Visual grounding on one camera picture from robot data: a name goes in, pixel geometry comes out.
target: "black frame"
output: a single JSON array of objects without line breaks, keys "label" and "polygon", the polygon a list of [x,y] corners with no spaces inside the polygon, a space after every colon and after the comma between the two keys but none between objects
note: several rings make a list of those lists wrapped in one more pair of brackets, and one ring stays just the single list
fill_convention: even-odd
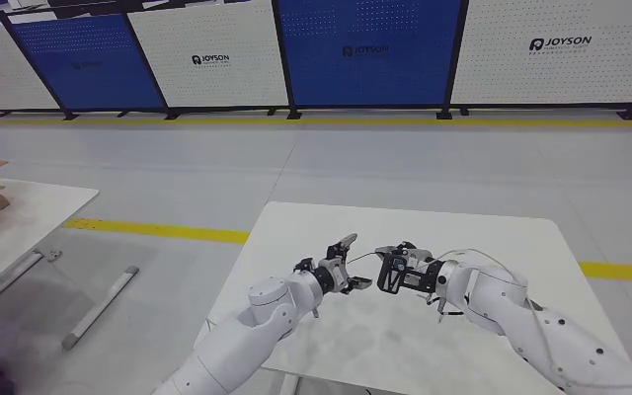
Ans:
[{"label": "black frame", "polygon": [[[285,48],[283,26],[280,18],[280,10],[278,7],[278,0],[271,0],[273,4],[273,12],[275,14],[276,24],[276,37],[278,39],[278,46],[281,54],[281,62],[283,65],[283,74],[285,76],[285,86],[287,88],[287,97],[290,102],[290,115],[292,114],[291,106],[294,106],[297,110],[342,110],[342,109],[362,109],[362,110],[440,110],[436,113],[437,119],[452,119],[449,113],[450,103],[449,100],[452,96],[452,88],[454,86],[454,79],[456,77],[456,65],[458,63],[458,52],[461,48],[461,42],[463,39],[463,32],[465,30],[465,19],[467,17],[467,8],[469,6],[469,0],[460,0],[459,12],[457,15],[456,32],[454,33],[454,42],[452,44],[452,56],[450,60],[450,67],[447,74],[447,85],[445,89],[445,95],[442,103],[432,103],[424,105],[411,105],[411,104],[399,104],[399,105],[309,105],[309,106],[297,106],[294,103],[294,95],[291,86],[291,74],[289,72],[289,66],[287,64],[287,50]],[[444,118],[444,111],[447,112],[448,117]]]},{"label": "black frame", "polygon": [[[182,8],[185,7],[186,3],[190,3],[193,1],[187,1],[187,0],[171,0],[169,3],[172,4],[172,6],[155,6],[155,7],[150,7],[147,8],[141,12],[148,12],[148,11],[154,11],[154,10],[165,10],[165,9],[170,9],[170,8]],[[131,24],[129,24],[129,28],[134,32],[133,27]],[[136,35],[136,32],[133,33],[134,39],[138,42],[138,36]],[[142,46],[140,45],[140,42],[138,42],[138,47],[140,48],[140,51],[142,52],[142,56],[146,61],[146,65],[149,68],[149,70],[151,70],[151,66],[149,65],[149,61],[147,60],[144,50],[142,49]],[[282,51],[282,49],[279,46],[279,50],[280,50],[280,57],[281,57],[281,63],[284,62],[284,58],[285,58],[285,53]],[[153,70],[151,71],[151,75],[152,78],[155,80],[155,76],[153,74]],[[255,110],[268,110],[268,116],[273,116],[275,114],[275,112],[277,110],[289,110],[289,116],[287,116],[288,119],[299,119],[300,118],[300,113],[298,113],[296,111],[296,107],[293,104],[293,96],[291,94],[291,82],[289,81],[289,79],[287,78],[286,75],[286,68],[285,66],[283,67],[283,77],[285,80],[285,89],[287,90],[287,99],[288,99],[288,106],[284,106],[284,105],[272,105],[272,106],[202,106],[202,107],[194,107],[194,106],[172,106],[169,107],[167,105],[167,102],[165,100],[165,105],[167,106],[168,109],[168,116],[165,118],[165,120],[171,120],[171,119],[176,119],[177,117],[179,117],[180,115],[183,114],[195,114],[195,113],[227,113],[227,112],[233,112],[233,111],[255,111]]]},{"label": "black frame", "polygon": [[443,107],[441,112],[436,113],[437,119],[452,119],[450,113],[450,102],[452,100],[452,91],[454,90],[454,81],[456,80],[456,69],[458,68],[458,57],[461,53],[461,44],[463,43],[463,35],[465,34],[465,21],[467,20],[467,9],[470,6],[470,0],[461,0],[456,18],[456,33],[454,34],[454,43],[452,44],[452,57],[450,58],[450,70],[447,75],[447,87],[445,88],[445,99],[443,99]]},{"label": "black frame", "polygon": [[[182,8],[185,7],[185,4],[189,2],[188,0],[170,0],[167,3],[160,4],[154,7],[149,7],[141,12],[147,12],[152,10],[164,10],[171,8]],[[72,120],[78,117],[78,115],[74,113],[92,113],[92,112],[120,112],[118,117],[124,117],[126,114],[130,112],[139,112],[139,113],[164,113],[167,115],[165,119],[176,119],[179,115],[182,114],[191,114],[191,113],[225,113],[225,112],[233,112],[233,111],[250,111],[250,110],[268,110],[268,116],[272,116],[279,109],[289,110],[289,115],[287,119],[300,119],[301,113],[299,110],[306,109],[381,109],[381,110],[440,110],[436,113],[437,119],[452,119],[452,115],[450,110],[460,110],[463,116],[469,115],[469,110],[471,109],[516,109],[516,110],[524,110],[524,109],[612,109],[612,110],[621,110],[618,114],[623,119],[632,120],[632,103],[569,103],[569,104],[454,104],[451,102],[452,100],[452,92],[454,88],[454,82],[456,79],[456,71],[458,67],[458,60],[461,51],[461,45],[463,41],[463,35],[465,31],[465,23],[467,20],[467,11],[469,8],[469,0],[461,0],[459,12],[457,16],[456,23],[456,32],[454,34],[454,42],[452,45],[452,56],[450,59],[450,65],[447,76],[447,85],[445,89],[445,96],[443,98],[442,103],[437,104],[429,104],[429,105],[315,105],[315,106],[297,106],[294,102],[294,95],[292,89],[291,82],[291,73],[289,71],[289,65],[287,61],[287,51],[285,48],[284,35],[283,35],[283,27],[282,21],[280,17],[280,9],[278,6],[278,0],[271,0],[273,15],[275,19],[275,27],[276,27],[276,38],[278,41],[278,49],[280,54],[280,60],[283,71],[283,78],[285,82],[285,90],[287,93],[287,106],[222,106],[222,107],[169,107],[167,101],[160,89],[156,76],[154,75],[153,70],[149,64],[147,56],[140,45],[140,41],[134,30],[131,21],[129,20],[128,14],[134,12],[134,10],[130,9],[125,5],[124,0],[113,0],[103,3],[93,3],[88,5],[70,5],[70,6],[60,6],[60,7],[51,7],[46,9],[34,9],[34,10],[24,10],[17,11],[12,13],[5,13],[4,11],[0,11],[0,21],[2,25],[7,29],[7,32],[16,43],[20,51],[22,52],[25,59],[29,62],[31,67],[36,72],[38,78],[43,83],[44,87],[50,94],[50,96],[55,100],[55,102],[59,105],[59,109],[7,109],[0,110],[0,118],[10,114],[10,113],[63,113],[65,115],[64,120]],[[42,12],[54,12],[55,10],[65,8],[65,7],[90,7],[90,6],[103,6],[103,5],[112,5],[117,4],[119,8],[119,12],[123,15],[123,19],[127,28],[129,29],[132,38],[138,48],[138,52],[141,55],[143,63],[152,79],[154,87],[159,95],[160,101],[162,103],[161,108],[142,108],[142,109],[130,109],[130,108],[106,108],[106,109],[68,109],[61,102],[60,98],[55,94],[52,87],[48,83],[48,81],[44,78],[41,71],[35,65],[32,57],[26,51],[24,46],[21,44],[20,40],[17,38],[15,31],[13,29],[13,24],[11,23],[9,17],[14,15],[25,15],[25,14],[36,14]]]},{"label": "black frame", "polygon": [[[140,53],[140,56],[141,56],[141,58],[143,60],[143,63],[145,65],[146,69],[147,69],[147,72],[149,73],[149,75],[150,75],[150,77],[152,79],[152,82],[154,84],[154,87],[157,90],[158,97],[159,97],[160,101],[162,102],[162,107],[160,107],[160,108],[90,108],[90,109],[70,109],[70,108],[67,108],[62,103],[61,99],[57,96],[57,94],[54,92],[54,90],[52,89],[52,86],[50,85],[48,80],[45,78],[45,76],[43,75],[41,70],[37,67],[37,65],[33,61],[33,58],[31,57],[29,52],[22,45],[22,42],[20,41],[20,39],[15,34],[15,31],[13,29],[13,23],[9,19],[9,17],[15,16],[15,15],[38,14],[38,13],[42,13],[42,12],[54,12],[55,10],[60,9],[60,8],[73,8],[73,7],[84,7],[85,8],[85,7],[91,7],[91,6],[98,7],[98,6],[113,5],[113,4],[117,4],[118,5],[118,12],[122,15],[123,20],[124,20],[127,28],[129,29],[129,32],[130,32],[131,36],[132,36],[132,39],[134,40],[134,42],[135,42],[135,44],[136,44],[136,46],[138,48],[138,52]],[[34,9],[34,10],[17,11],[17,12],[13,12],[13,13],[10,13],[10,14],[5,13],[4,11],[0,11],[0,19],[2,20],[2,24],[7,29],[7,32],[9,32],[9,35],[11,36],[11,38],[13,39],[15,44],[18,46],[18,48],[22,52],[22,55],[29,62],[31,67],[34,69],[34,71],[38,75],[39,79],[41,80],[43,85],[46,87],[46,90],[48,91],[48,93],[52,96],[52,98],[55,100],[55,102],[59,105],[59,110],[49,110],[49,109],[46,109],[46,110],[11,109],[11,110],[7,110],[7,112],[8,113],[17,113],[17,112],[20,112],[20,113],[62,112],[65,115],[64,120],[73,120],[73,119],[76,119],[77,117],[79,117],[79,115],[75,114],[75,113],[117,113],[117,112],[121,112],[121,113],[129,113],[129,112],[158,113],[158,114],[164,113],[164,114],[167,114],[167,119],[169,119],[171,113],[170,113],[169,108],[167,106],[167,102],[165,101],[165,98],[164,98],[164,96],[162,94],[162,91],[160,90],[160,87],[158,86],[158,82],[156,81],[156,77],[154,76],[153,70],[151,70],[151,67],[149,67],[149,63],[147,62],[147,58],[145,56],[145,52],[142,50],[142,47],[140,46],[140,43],[138,42],[138,37],[136,36],[136,32],[132,28],[131,23],[129,22],[129,18],[127,16],[127,13],[124,10],[125,10],[124,2],[122,0],[117,0],[117,1],[109,1],[109,2],[103,2],[103,3],[87,4],[87,5],[86,4],[80,4],[80,5],[50,7],[50,8],[44,8],[44,9],[38,8],[38,9]]]}]

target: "gray floor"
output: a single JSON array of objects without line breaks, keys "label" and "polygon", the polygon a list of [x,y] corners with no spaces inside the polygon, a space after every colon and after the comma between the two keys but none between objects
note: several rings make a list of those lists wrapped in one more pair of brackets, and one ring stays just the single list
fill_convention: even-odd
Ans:
[{"label": "gray floor", "polygon": [[[474,116],[615,119],[608,112]],[[625,265],[632,263],[631,151],[629,127],[0,125],[0,159],[10,161],[0,178],[101,190],[84,217],[242,231],[270,200],[544,217],[579,261]],[[240,251],[70,229],[57,231],[55,244],[65,276],[37,266],[0,297],[0,359],[24,394],[151,393],[192,348]],[[75,350],[62,353],[58,339],[90,302],[70,284],[99,300],[128,265],[140,266],[140,276]],[[632,283],[591,285],[632,355]],[[16,308],[21,297],[30,302]],[[278,385],[261,372],[240,391],[272,394]],[[301,390],[338,393],[365,392],[312,381]]]}]

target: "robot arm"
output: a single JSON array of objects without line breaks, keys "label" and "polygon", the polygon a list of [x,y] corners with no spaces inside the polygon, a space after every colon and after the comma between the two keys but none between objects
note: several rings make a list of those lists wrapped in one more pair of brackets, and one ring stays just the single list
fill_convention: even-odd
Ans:
[{"label": "robot arm", "polygon": [[226,395],[248,380],[326,293],[365,289],[371,280],[347,273],[347,251],[356,234],[330,246],[314,268],[302,260],[288,278],[270,277],[250,288],[250,305],[204,337],[187,361],[155,395]]},{"label": "robot arm", "polygon": [[[472,323],[506,336],[513,350],[560,390],[578,395],[632,393],[632,364],[573,320],[528,299],[527,281],[500,267],[439,261],[410,243],[376,250],[383,264],[378,287],[438,296]],[[472,275],[478,272],[467,295]]]}]

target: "table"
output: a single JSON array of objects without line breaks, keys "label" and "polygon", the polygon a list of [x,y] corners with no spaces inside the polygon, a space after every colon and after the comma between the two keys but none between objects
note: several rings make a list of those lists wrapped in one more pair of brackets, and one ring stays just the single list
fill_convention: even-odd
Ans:
[{"label": "table", "polygon": [[[45,238],[92,201],[99,191],[4,179],[0,179],[0,186],[6,187],[1,193],[11,203],[0,210],[2,292],[42,258],[54,262],[61,256],[61,252],[46,245]],[[63,340],[62,345],[66,350],[74,347],[137,272],[136,267],[129,267],[125,271],[106,299],[95,305]]]},{"label": "table", "polygon": [[[348,260],[404,240],[435,256],[482,250],[525,275],[533,300],[564,312],[627,357],[558,227],[536,218],[271,202],[208,319],[221,321],[247,303],[251,285],[288,276],[302,258],[322,258],[327,246],[353,232],[358,238]],[[458,259],[488,263],[470,254]],[[376,281],[380,266],[369,256],[348,271]],[[349,296],[328,294],[319,311],[320,318],[306,316],[279,342],[263,368],[403,394],[559,393],[506,338],[463,317],[439,324],[435,306],[426,306],[413,290],[390,295],[373,285]]]}]

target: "yellow floor line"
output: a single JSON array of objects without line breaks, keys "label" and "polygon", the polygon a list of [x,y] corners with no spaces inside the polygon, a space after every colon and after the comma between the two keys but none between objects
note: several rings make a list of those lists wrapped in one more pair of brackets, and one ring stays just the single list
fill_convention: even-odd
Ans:
[{"label": "yellow floor line", "polygon": [[599,119],[418,119],[418,118],[177,118],[162,119],[1,119],[0,124],[14,125],[360,125],[360,126],[483,126],[483,127],[631,127],[626,120]]},{"label": "yellow floor line", "polygon": [[582,267],[582,271],[586,277],[632,281],[632,265],[580,262],[580,267]]},{"label": "yellow floor line", "polygon": [[216,243],[244,244],[248,232],[233,230],[188,228],[138,222],[104,221],[100,219],[74,218],[66,222],[66,228],[101,230],[104,232],[131,233],[145,236],[171,237],[176,239],[212,241]]},{"label": "yellow floor line", "polygon": [[[234,230],[189,228],[183,226],[106,221],[89,218],[70,219],[66,222],[64,227],[232,244],[245,244],[249,236],[248,232],[238,232]],[[580,267],[586,277],[632,281],[632,265],[580,262]]]}]

